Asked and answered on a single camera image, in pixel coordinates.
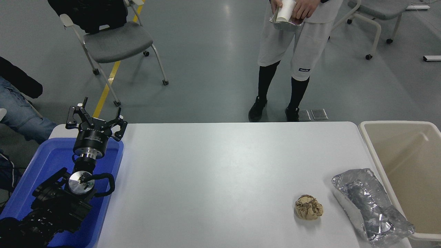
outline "blue bin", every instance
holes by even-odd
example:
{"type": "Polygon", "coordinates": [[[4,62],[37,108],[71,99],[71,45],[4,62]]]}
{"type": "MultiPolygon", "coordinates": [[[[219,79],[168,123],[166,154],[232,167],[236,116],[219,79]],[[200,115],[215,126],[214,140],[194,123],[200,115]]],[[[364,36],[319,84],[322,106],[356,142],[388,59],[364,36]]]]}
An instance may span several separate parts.
{"type": "MultiPolygon", "coordinates": [[[[35,199],[32,192],[38,185],[63,167],[66,167],[68,172],[72,172],[74,143],[75,138],[54,138],[40,145],[0,215],[0,219],[5,217],[23,219],[31,212],[30,206],[35,199]]],[[[97,160],[93,173],[111,173],[116,179],[122,157],[123,143],[110,139],[105,156],[97,160]]],[[[95,188],[98,192],[109,190],[108,180],[96,180],[95,188]]],[[[64,231],[56,234],[49,246],[70,245],[75,248],[92,248],[100,236],[110,196],[92,198],[89,202],[93,206],[92,210],[82,222],[80,230],[75,233],[64,231]]]]}

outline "crumpled brown paper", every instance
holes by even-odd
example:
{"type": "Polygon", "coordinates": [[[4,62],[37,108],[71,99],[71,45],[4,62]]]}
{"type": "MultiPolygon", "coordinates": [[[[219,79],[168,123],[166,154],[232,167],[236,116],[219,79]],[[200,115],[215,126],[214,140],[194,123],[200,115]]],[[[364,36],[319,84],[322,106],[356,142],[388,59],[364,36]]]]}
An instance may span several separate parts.
{"type": "Polygon", "coordinates": [[[297,216],[304,220],[315,220],[323,214],[323,206],[311,195],[302,195],[295,202],[297,216]]]}

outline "white shorts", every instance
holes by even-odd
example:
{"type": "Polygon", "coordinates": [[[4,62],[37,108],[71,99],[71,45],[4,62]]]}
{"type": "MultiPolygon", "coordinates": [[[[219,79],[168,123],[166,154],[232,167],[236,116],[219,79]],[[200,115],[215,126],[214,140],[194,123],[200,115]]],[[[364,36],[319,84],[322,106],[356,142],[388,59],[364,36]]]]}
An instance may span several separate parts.
{"type": "MultiPolygon", "coordinates": [[[[260,40],[259,66],[269,66],[280,61],[294,38],[294,32],[275,29],[269,22],[271,16],[271,6],[268,4],[260,40]]],[[[291,59],[291,74],[294,79],[304,81],[311,75],[325,49],[332,26],[333,21],[304,23],[291,59]]]]}

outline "crumpled aluminum foil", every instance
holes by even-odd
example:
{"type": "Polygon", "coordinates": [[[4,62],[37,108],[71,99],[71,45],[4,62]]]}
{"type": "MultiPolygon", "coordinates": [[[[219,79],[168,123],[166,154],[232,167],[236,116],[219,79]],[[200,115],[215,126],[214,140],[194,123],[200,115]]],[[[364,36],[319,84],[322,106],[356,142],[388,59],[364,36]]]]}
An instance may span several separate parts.
{"type": "Polygon", "coordinates": [[[271,16],[269,21],[274,24],[274,27],[278,30],[295,32],[296,36],[300,34],[303,29],[303,22],[301,23],[291,23],[291,22],[277,22],[277,14],[279,13],[279,8],[276,9],[274,14],[271,16]]]}
{"type": "Polygon", "coordinates": [[[358,233],[373,247],[388,247],[415,227],[391,204],[371,169],[351,169],[332,178],[335,198],[358,233]]]}

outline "yellow floor line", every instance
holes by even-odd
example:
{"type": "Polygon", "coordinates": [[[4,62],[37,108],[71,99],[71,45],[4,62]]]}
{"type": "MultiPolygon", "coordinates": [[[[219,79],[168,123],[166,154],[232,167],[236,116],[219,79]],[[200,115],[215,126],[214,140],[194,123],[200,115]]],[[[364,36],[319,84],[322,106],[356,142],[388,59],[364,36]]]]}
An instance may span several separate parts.
{"type": "MultiPolygon", "coordinates": [[[[137,11],[136,11],[138,14],[141,13],[142,7],[143,7],[143,5],[138,6],[138,9],[137,9],[137,11]]],[[[136,15],[135,15],[135,17],[133,18],[133,21],[134,21],[134,22],[137,22],[137,21],[138,21],[138,18],[137,18],[136,15]]],[[[108,79],[110,85],[112,85],[112,83],[113,83],[113,79],[115,78],[116,72],[118,71],[118,67],[120,67],[120,62],[121,62],[121,61],[117,61],[117,62],[115,62],[115,64],[113,65],[112,72],[110,73],[110,76],[109,76],[109,79],[108,79]]],[[[104,102],[106,101],[106,98],[107,98],[108,93],[109,93],[109,87],[108,87],[107,84],[106,84],[106,86],[104,87],[103,93],[101,93],[100,100],[98,101],[97,107],[95,108],[95,111],[93,112],[92,117],[98,118],[98,117],[100,116],[101,110],[103,109],[104,102]]]]}

